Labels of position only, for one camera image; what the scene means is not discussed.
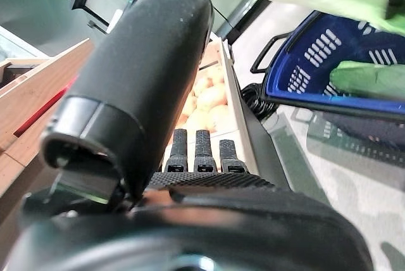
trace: textured rubber surface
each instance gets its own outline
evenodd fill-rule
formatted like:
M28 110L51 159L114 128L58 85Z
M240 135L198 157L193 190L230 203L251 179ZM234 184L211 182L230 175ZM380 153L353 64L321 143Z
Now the textured rubber surface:
M155 173L148 188L166 186L222 187L273 187L274 185L256 175L245 173Z

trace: glass display case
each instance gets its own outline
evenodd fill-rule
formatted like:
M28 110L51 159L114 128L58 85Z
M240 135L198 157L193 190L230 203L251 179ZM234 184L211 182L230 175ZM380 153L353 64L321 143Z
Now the glass display case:
M0 61L6 58L47 58L47 55L0 27Z

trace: floor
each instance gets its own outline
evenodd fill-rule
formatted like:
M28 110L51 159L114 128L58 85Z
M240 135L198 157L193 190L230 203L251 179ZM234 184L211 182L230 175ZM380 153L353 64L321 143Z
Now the floor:
M274 35L294 30L310 13L282 3L271 3L264 10L232 46L241 88L262 82L264 75L249 69L266 43ZM275 44L260 68L269 64L281 43ZM364 156L361 151L366 148L340 132L335 135L340 137L339 145L322 139L327 125L322 120L319 113L281 106L264 123L290 185L349 219L364 236L375 270L405 270L405 167Z

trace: wooden crate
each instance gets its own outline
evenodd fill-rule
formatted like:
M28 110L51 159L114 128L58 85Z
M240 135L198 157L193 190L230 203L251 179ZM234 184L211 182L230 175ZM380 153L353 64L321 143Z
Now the wooden crate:
M4 68L10 64L38 64L0 89L0 199L11 186L17 194L12 199L7 196L7 207L4 203L0 207L2 216L6 214L4 211L14 207L25 192L24 189L15 192L18 186L13 184L37 156L40 135L57 103L38 117L23 134L17 136L15 132L77 75L93 47L87 39L53 58L6 59L0 63L1 76Z

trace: basket handle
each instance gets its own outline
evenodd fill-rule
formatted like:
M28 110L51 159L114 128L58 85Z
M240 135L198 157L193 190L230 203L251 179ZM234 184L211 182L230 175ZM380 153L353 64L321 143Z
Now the basket handle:
M254 60L254 63L251 67L251 73L265 73L266 69L262 68L259 69L259 64L263 61L264 57L268 53L268 51L273 47L274 43L276 43L280 39L288 38L293 32L287 32L286 34L276 35L268 41L267 45L263 50L259 53L259 56Z

